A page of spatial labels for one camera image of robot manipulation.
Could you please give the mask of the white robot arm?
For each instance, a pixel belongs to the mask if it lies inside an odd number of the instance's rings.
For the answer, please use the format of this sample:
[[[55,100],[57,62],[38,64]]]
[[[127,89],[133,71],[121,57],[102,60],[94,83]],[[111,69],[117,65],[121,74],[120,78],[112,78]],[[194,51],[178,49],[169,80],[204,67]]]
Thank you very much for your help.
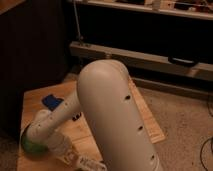
[[[129,86],[126,66],[97,60],[80,72],[75,90],[54,111],[41,110],[27,127],[28,141],[41,145],[75,170],[163,171]],[[74,149],[57,128],[83,113],[103,160]]]

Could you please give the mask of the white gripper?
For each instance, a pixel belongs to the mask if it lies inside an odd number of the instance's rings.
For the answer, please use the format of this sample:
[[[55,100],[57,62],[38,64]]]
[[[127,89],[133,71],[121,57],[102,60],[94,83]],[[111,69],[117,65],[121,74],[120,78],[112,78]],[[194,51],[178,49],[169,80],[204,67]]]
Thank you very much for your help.
[[[46,139],[48,149],[62,162],[67,165],[74,165],[78,154],[68,136],[61,132],[54,132]]]

